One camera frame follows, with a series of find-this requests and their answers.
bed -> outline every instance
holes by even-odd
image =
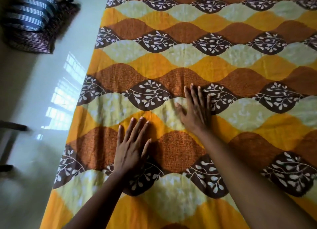
[[[174,103],[212,94],[214,132],[317,219],[317,0],[108,0],[41,228],[113,170],[119,124],[154,141],[108,228],[248,228]]]

hand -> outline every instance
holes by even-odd
[[[119,126],[113,172],[121,176],[129,176],[146,159],[146,152],[151,139],[146,142],[145,146],[142,143],[150,123],[148,121],[143,126],[143,121],[144,117],[141,117],[135,125],[136,119],[132,118],[125,135],[124,127]]]
[[[198,96],[194,89],[194,85],[191,84],[190,92],[187,87],[184,86],[185,97],[187,100],[187,113],[184,108],[176,103],[177,113],[180,115],[180,120],[185,128],[192,132],[194,135],[198,135],[202,130],[210,130],[211,125],[211,96],[208,94],[207,104],[201,92],[201,87],[198,86]]]

blue striped pillowcase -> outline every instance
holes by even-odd
[[[15,0],[6,9],[2,24],[25,31],[39,31],[57,11],[58,0]]]

finger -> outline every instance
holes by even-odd
[[[131,132],[132,132],[134,126],[135,126],[135,118],[132,117],[132,119],[130,121],[130,124],[129,124],[129,127],[126,130],[126,133],[125,133],[125,137],[124,137],[125,141],[128,141],[128,139],[130,138],[130,135],[131,135]]]
[[[177,114],[180,116],[181,122],[183,122],[183,120],[184,120],[184,118],[185,118],[185,114],[184,114],[184,109],[183,109],[183,107],[182,107],[179,103],[176,103],[176,104],[175,104],[175,107],[176,107],[176,112],[177,112]]]
[[[198,97],[199,97],[199,102],[200,102],[201,107],[204,108],[205,107],[205,99],[203,97],[203,93],[201,91],[201,87],[200,86],[198,86]]]
[[[148,139],[147,142],[145,143],[145,146],[144,146],[142,154],[141,154],[142,160],[146,159],[147,149],[149,148],[151,142],[152,142],[152,139]]]
[[[194,105],[196,105],[196,106],[199,105],[197,94],[196,94],[196,91],[195,91],[195,88],[194,88],[194,84],[191,84],[191,93],[192,93]]]
[[[188,107],[188,109],[191,109],[194,106],[194,104],[193,104],[192,96],[188,92],[187,86],[184,86],[184,92],[185,92],[185,97],[186,97],[186,101],[187,101],[187,107]]]
[[[124,138],[124,127],[122,125],[119,125],[117,146],[119,146],[123,142],[123,138]]]
[[[141,124],[142,124],[143,120],[144,120],[144,117],[141,116],[139,121],[137,122],[136,126],[133,128],[133,130],[131,132],[131,136],[130,136],[131,141],[135,141],[136,138],[138,137],[139,130],[141,128]]]
[[[136,140],[137,143],[140,143],[140,144],[142,143],[143,138],[145,137],[145,134],[146,134],[146,129],[149,127],[149,125],[150,125],[150,121],[148,120],[139,133],[139,136]]]
[[[211,110],[211,94],[207,96],[207,110],[210,112]]]

white tiled floor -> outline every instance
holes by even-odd
[[[0,178],[0,228],[39,228],[88,69],[106,0],[81,11],[53,55],[9,49],[0,61],[0,119],[23,124]]]

